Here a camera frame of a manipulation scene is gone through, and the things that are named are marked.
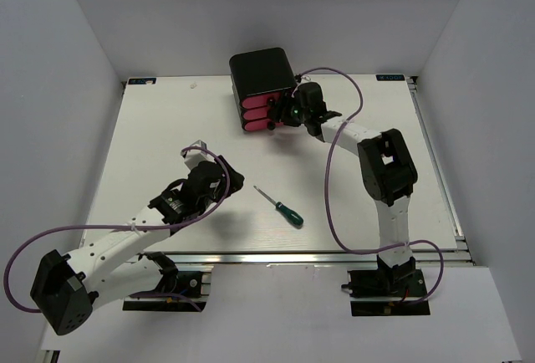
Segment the large green handle screwdriver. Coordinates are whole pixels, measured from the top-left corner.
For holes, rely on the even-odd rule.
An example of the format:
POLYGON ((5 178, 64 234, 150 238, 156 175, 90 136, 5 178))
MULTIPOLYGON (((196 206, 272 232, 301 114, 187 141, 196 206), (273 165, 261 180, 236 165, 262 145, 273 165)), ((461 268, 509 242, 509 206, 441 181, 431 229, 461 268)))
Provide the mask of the large green handle screwdriver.
POLYGON ((284 203, 280 201, 274 200, 272 197, 270 197, 266 192, 264 192, 260 187, 254 186, 253 187, 260 195, 262 195, 266 200, 268 200, 271 204, 273 204, 275 210, 283 216, 286 221, 291 224, 294 228, 301 228, 304 224, 303 217, 294 211, 292 208, 288 207, 284 203))

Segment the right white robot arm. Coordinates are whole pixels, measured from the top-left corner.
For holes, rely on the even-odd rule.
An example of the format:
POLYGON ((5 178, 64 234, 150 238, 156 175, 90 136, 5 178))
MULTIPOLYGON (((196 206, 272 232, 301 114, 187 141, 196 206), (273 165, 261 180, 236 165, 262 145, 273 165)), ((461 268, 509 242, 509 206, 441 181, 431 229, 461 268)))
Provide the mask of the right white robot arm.
POLYGON ((410 248, 408 209, 418 174, 405 139, 397 129, 379 132, 354 123, 351 115, 329 110, 319 84, 307 82, 293 92, 285 91, 267 99, 270 120, 304 126, 314 138, 330 145, 324 174, 324 203, 329 229, 334 241, 347 253, 374 254, 378 267, 379 288, 386 294, 398 294, 408 284, 407 275, 415 270, 410 248), (334 228, 329 199, 329 179, 334 149, 340 147, 359 159, 364 189, 376 207, 380 246, 373 250, 351 250, 344 246, 334 228))

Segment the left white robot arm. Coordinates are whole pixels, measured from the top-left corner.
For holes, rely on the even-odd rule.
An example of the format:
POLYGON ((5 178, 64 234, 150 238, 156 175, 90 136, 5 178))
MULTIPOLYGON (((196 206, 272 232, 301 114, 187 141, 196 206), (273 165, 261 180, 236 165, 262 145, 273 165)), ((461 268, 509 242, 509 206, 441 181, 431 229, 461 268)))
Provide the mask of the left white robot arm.
POLYGON ((178 270, 162 252, 148 252, 217 204, 242 189, 244 176, 223 156, 204 152, 185 160, 187 177, 171 182, 128 222, 68 253, 45 254, 30 296, 56 335, 78 329, 94 310, 142 293, 162 296, 176 287, 178 270))

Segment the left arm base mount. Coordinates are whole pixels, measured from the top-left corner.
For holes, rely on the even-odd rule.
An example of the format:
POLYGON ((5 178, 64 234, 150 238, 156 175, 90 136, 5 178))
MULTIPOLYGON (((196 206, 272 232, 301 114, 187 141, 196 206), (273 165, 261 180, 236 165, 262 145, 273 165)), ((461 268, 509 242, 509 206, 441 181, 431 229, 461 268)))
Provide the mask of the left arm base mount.
POLYGON ((144 253, 143 259, 155 263, 162 279, 154 289, 144 291, 147 297, 129 297, 123 302, 123 311, 201 313, 210 293, 211 274, 199 268, 179 268, 165 254, 144 253))

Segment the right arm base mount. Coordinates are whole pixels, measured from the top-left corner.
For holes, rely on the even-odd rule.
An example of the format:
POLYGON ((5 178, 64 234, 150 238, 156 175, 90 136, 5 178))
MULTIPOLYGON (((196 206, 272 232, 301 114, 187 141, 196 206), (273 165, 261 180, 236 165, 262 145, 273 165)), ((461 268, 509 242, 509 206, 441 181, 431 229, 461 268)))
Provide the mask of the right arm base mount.
POLYGON ((354 317, 429 316, 429 302, 417 300, 427 295, 423 273, 413 274, 389 285, 376 270, 348 271, 348 282, 340 286, 349 295, 354 317))

